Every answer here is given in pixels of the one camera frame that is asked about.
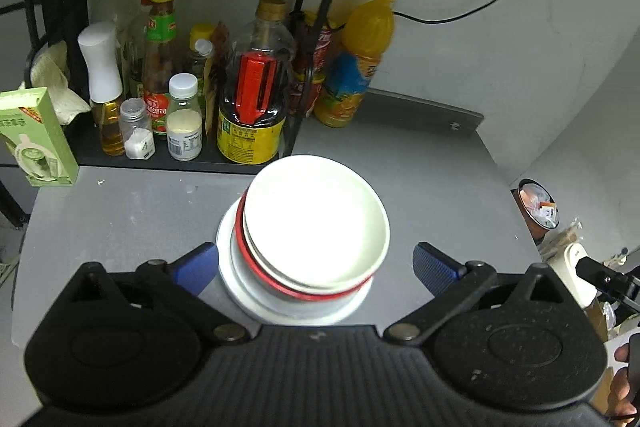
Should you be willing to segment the person's right hand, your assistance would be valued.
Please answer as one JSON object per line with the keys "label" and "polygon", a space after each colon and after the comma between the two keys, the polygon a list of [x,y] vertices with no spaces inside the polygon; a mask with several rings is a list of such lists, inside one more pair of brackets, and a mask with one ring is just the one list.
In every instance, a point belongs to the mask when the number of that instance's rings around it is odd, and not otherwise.
{"label": "person's right hand", "polygon": [[627,426],[631,422],[630,417],[637,414],[636,407],[628,398],[629,392],[628,369],[624,366],[613,377],[608,393],[608,416],[617,417],[615,426]]}

